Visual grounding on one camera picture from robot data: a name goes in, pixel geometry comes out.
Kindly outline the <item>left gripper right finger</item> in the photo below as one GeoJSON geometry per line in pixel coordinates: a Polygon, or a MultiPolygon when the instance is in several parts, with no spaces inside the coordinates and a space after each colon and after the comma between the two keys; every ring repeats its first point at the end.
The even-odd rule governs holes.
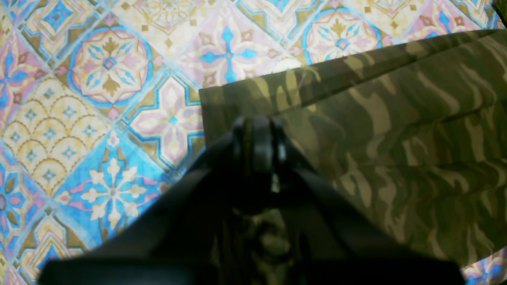
{"type": "Polygon", "coordinates": [[[417,254],[324,181],[270,117],[253,119],[259,209],[280,213],[286,285],[463,285],[458,265],[417,254]]]}

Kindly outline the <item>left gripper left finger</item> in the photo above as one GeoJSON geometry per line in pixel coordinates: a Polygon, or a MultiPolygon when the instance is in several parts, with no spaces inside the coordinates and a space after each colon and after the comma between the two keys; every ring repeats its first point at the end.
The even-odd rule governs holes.
{"type": "Polygon", "coordinates": [[[244,155],[252,119],[239,118],[183,178],[135,222],[76,258],[47,262],[40,285],[221,285],[215,237],[248,208],[244,155]]]}

